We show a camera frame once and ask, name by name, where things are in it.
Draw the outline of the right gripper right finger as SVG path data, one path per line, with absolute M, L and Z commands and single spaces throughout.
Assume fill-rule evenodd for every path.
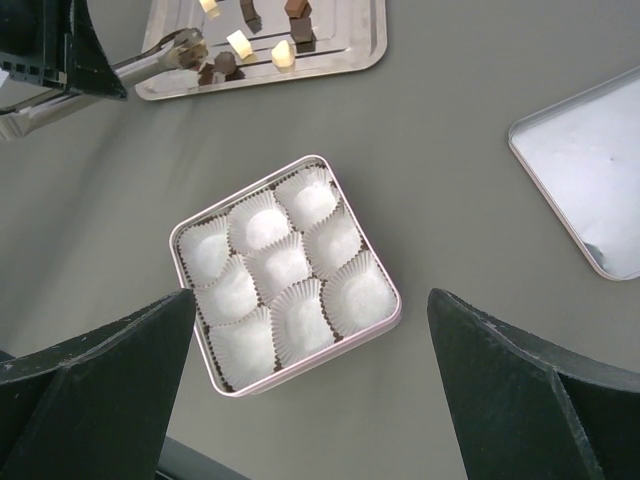
M 638 373 L 539 338 L 446 290 L 431 290 L 427 316 L 468 478 L 638 478 Z

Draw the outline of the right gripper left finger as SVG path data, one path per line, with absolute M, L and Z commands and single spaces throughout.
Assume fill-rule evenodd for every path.
M 194 321 L 182 289 L 44 350 L 2 353 L 2 478 L 154 478 Z

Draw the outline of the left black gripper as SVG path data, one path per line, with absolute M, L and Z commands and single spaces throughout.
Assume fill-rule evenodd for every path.
M 1 70 L 17 82 L 111 100 L 128 98 L 98 40 L 86 1 L 2 1 Z

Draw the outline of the metal tongs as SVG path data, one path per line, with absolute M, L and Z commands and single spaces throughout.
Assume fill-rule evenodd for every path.
M 203 34 L 199 29 L 180 29 L 162 38 L 151 49 L 116 64 L 115 73 L 126 88 L 132 88 L 161 73 L 182 70 L 177 69 L 173 63 L 173 50 L 176 47 L 189 47 L 198 44 L 206 46 Z M 38 128 L 56 122 L 99 101 L 101 98 L 97 96 L 63 93 L 54 89 L 46 90 L 1 110 L 1 140 L 10 141 L 23 138 Z

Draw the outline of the dark round chocolate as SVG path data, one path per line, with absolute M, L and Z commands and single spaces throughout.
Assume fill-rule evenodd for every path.
M 223 75 L 231 75 L 237 70 L 235 55 L 232 52 L 224 51 L 214 58 L 214 70 Z

